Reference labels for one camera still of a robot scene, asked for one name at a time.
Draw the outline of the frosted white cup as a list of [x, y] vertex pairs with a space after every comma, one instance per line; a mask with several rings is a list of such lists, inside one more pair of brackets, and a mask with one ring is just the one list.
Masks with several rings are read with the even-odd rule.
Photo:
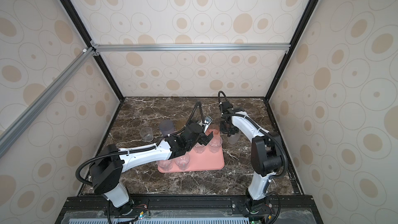
[[231, 144], [231, 145], [236, 144], [238, 142], [238, 140], [240, 139], [240, 136], [241, 136], [241, 132], [240, 131], [238, 131], [235, 134], [230, 135], [228, 137], [228, 143]]

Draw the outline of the pink transparent cup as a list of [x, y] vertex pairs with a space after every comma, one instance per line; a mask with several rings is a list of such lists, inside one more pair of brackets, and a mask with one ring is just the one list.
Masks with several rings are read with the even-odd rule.
[[219, 135], [219, 129], [208, 129], [209, 133], [213, 133], [213, 135]]

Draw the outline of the clear faceted glass front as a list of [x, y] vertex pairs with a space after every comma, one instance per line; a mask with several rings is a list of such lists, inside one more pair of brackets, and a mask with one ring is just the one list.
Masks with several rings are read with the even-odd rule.
[[206, 149], [206, 146], [205, 146], [205, 145], [201, 145], [201, 144], [196, 144], [196, 145], [194, 146], [194, 148], [193, 148], [193, 150], [194, 150], [196, 153], [198, 153], [198, 154], [203, 153], [203, 152], [205, 151], [205, 149]]

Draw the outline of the small clear cup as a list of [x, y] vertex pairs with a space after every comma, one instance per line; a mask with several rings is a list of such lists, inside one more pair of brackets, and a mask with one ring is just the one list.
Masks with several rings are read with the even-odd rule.
[[140, 130], [140, 136], [145, 142], [153, 141], [153, 130], [151, 127], [144, 127]]

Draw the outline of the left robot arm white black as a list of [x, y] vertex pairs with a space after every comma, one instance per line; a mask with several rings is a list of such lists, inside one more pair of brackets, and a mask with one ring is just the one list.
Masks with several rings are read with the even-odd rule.
[[168, 134], [156, 143], [135, 148], [110, 145], [107, 152], [83, 162], [75, 172], [76, 179], [94, 189], [115, 208], [131, 207], [128, 190], [120, 181], [121, 174], [143, 164], [184, 156], [196, 144], [206, 146], [214, 133], [206, 134], [208, 125], [190, 122], [182, 130]]

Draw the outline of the grey frosted tumbler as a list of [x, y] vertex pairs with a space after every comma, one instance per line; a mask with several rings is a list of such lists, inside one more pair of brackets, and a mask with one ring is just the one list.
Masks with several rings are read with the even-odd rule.
[[171, 120], [163, 120], [159, 124], [162, 136], [167, 136], [175, 132], [174, 123]]

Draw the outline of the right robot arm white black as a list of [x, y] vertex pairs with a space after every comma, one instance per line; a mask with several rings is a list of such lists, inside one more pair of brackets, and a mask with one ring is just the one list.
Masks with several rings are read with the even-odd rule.
[[288, 157], [281, 144], [280, 135], [262, 128], [246, 112], [222, 113], [220, 130], [231, 137], [241, 133], [251, 141], [250, 162], [254, 170], [247, 189], [247, 205], [264, 202], [268, 187], [274, 179], [283, 178], [288, 170]]

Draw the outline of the pink plastic tray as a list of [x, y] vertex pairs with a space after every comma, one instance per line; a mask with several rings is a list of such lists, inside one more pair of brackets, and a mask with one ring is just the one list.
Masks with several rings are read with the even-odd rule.
[[193, 149], [187, 152], [190, 155], [190, 163], [187, 170], [182, 171], [173, 161], [173, 168], [170, 171], [162, 171], [158, 168], [161, 173], [177, 173], [177, 172], [192, 172], [192, 171], [211, 171], [211, 170], [221, 170], [224, 167], [224, 158], [222, 148], [217, 153], [212, 153], [209, 151], [209, 147], [206, 145], [206, 149], [203, 153], [198, 154]]

